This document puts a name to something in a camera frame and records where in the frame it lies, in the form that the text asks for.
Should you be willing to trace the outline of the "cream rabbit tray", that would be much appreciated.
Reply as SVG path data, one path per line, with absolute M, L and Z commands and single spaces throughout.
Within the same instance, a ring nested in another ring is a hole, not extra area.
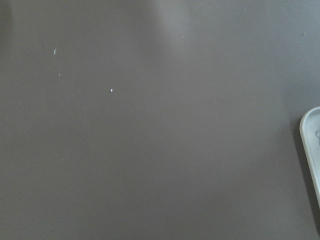
M 311 174 L 318 206 L 320 205 L 320 107 L 306 112 L 300 121 L 299 132 Z

